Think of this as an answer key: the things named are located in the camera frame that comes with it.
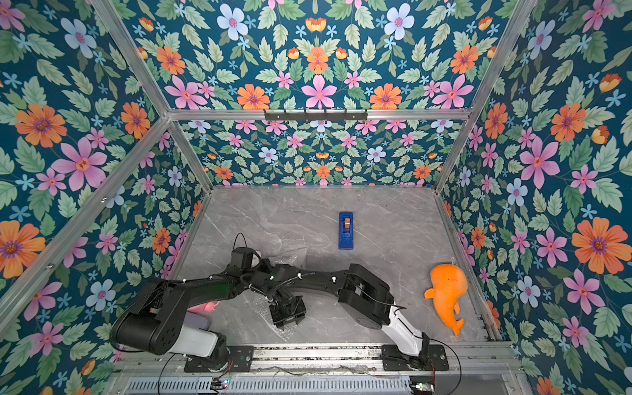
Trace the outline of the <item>clear bubble wrap sheet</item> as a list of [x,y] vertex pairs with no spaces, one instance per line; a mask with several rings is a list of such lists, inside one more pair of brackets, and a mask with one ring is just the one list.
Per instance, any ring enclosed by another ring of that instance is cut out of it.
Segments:
[[242,276],[242,282],[250,291],[265,298],[273,326],[283,331],[292,324],[300,324],[306,316],[303,297],[294,295],[290,288],[301,286],[304,280],[314,274],[289,264],[273,265],[268,258],[261,258],[255,251],[252,268]]

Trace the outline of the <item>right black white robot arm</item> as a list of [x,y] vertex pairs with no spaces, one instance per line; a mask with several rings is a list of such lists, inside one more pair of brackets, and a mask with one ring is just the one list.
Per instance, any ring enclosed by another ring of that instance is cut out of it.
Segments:
[[263,276],[258,289],[270,303],[273,323],[279,329],[304,319],[303,297],[296,293],[312,291],[335,297],[357,324],[385,333],[395,343],[398,359],[409,367],[420,369],[430,363],[431,339],[403,315],[405,308],[395,304],[390,286],[360,264],[338,272],[278,265]]

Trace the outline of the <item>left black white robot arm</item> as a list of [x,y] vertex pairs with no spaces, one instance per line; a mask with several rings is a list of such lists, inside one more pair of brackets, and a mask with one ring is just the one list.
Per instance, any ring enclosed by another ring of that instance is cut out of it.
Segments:
[[248,289],[245,278],[253,273],[253,268],[230,265],[222,273],[200,279],[152,278],[115,321],[110,343],[123,352],[179,354],[201,360],[211,370],[222,370],[230,365],[226,337],[195,328],[185,319],[193,307],[240,295]]

